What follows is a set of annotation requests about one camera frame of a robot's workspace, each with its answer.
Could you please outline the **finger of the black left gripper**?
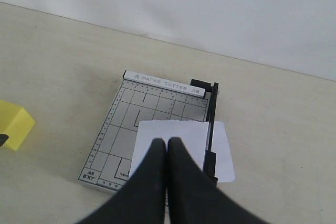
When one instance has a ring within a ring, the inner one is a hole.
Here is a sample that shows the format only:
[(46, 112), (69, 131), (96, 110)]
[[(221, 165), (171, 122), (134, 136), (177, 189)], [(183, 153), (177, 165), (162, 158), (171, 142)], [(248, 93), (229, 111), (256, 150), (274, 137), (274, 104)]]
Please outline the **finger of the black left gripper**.
[(8, 139), (9, 136), (7, 134), (0, 134), (0, 146), (3, 146)]

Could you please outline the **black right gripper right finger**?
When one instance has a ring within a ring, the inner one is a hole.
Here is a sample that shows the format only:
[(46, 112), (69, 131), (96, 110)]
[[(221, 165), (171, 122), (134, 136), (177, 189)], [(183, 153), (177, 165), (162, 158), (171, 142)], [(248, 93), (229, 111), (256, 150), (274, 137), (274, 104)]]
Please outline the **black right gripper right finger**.
[(167, 146), (167, 195), (170, 223), (266, 223), (220, 191), (178, 137)]

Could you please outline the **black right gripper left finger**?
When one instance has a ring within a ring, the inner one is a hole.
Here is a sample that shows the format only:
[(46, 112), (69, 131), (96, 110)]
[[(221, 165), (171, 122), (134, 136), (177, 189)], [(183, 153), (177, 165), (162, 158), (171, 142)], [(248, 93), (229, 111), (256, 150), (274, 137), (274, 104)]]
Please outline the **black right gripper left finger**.
[(166, 199), (166, 145), (156, 138), (128, 182), (79, 223), (163, 223)]

